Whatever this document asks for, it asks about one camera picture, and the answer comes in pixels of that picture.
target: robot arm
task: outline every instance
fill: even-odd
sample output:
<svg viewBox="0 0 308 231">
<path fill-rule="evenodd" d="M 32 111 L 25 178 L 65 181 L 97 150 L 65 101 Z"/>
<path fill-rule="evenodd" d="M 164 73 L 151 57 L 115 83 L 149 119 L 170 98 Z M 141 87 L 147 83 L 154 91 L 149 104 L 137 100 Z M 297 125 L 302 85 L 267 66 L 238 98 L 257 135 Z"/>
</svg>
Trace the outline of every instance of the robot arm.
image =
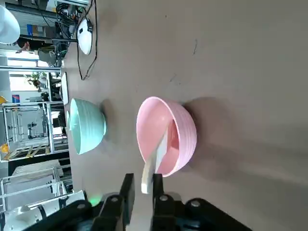
<svg viewBox="0 0 308 231">
<path fill-rule="evenodd" d="M 26 229 L 27 231 L 125 231 L 135 200 L 134 175 L 126 174 L 118 194 L 92 207 L 87 200 L 76 201 Z M 164 192 L 163 177 L 153 175 L 153 216 L 151 231 L 251 231 L 202 198 L 186 203 Z"/>
</svg>

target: spoon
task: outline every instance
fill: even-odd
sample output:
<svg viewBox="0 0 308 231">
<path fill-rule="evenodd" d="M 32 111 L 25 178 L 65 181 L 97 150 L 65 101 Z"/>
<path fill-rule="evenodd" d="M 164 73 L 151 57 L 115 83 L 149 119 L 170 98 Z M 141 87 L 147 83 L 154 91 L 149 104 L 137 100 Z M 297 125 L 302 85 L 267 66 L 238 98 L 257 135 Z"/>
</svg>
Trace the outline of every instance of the spoon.
<svg viewBox="0 0 308 231">
<path fill-rule="evenodd" d="M 141 192 L 143 194 L 150 194 L 152 192 L 153 174 L 158 171 L 158 168 L 165 154 L 173 143 L 173 133 L 173 121 L 171 121 L 168 124 L 167 129 L 164 132 L 162 138 L 160 139 L 158 145 L 145 162 L 141 179 Z"/>
</svg>

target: green light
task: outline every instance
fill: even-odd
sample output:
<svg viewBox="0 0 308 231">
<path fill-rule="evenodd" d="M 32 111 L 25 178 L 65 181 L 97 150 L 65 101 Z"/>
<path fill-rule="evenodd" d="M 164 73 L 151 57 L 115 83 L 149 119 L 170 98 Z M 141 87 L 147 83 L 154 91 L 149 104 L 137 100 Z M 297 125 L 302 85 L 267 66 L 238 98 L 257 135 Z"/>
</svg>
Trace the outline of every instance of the green light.
<svg viewBox="0 0 308 231">
<path fill-rule="evenodd" d="M 94 206 L 98 205 L 98 203 L 101 201 L 101 198 L 102 197 L 92 197 L 92 198 L 89 199 L 89 202 L 94 207 Z"/>
</svg>

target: yellow object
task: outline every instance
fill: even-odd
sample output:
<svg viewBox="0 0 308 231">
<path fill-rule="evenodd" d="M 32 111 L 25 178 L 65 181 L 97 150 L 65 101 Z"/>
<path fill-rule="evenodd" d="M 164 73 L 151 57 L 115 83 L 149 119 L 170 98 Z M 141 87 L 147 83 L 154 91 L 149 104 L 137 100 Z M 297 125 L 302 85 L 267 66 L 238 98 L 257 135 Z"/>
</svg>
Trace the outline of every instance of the yellow object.
<svg viewBox="0 0 308 231">
<path fill-rule="evenodd" d="M 0 104 L 6 103 L 6 102 L 7 100 L 3 96 L 0 96 Z"/>
<path fill-rule="evenodd" d="M 9 147 L 8 147 L 8 145 L 7 145 L 6 143 L 0 147 L 0 150 L 1 150 L 1 152 L 3 152 L 4 154 L 9 153 Z"/>
</svg>

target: gray table surface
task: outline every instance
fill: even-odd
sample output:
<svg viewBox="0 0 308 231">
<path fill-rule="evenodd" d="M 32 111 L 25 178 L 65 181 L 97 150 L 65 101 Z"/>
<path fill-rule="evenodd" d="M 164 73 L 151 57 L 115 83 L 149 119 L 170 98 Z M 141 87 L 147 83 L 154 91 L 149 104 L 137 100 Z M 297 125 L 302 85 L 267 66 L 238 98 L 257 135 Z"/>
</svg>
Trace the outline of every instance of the gray table surface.
<svg viewBox="0 0 308 231">
<path fill-rule="evenodd" d="M 308 2 L 97 2 L 98 60 L 91 76 L 80 80 L 75 44 L 65 70 L 70 97 L 101 107 L 108 132 L 83 155 L 69 134 L 74 188 L 99 197 L 135 173 L 128 230 L 148 230 L 151 196 L 140 191 L 144 163 L 135 126 L 142 101 L 160 96 L 185 104 L 198 131 L 193 158 L 165 178 L 166 191 L 183 200 L 203 197 L 254 230 L 303 230 Z M 94 50 L 80 54 L 83 73 L 93 57 Z"/>
</svg>

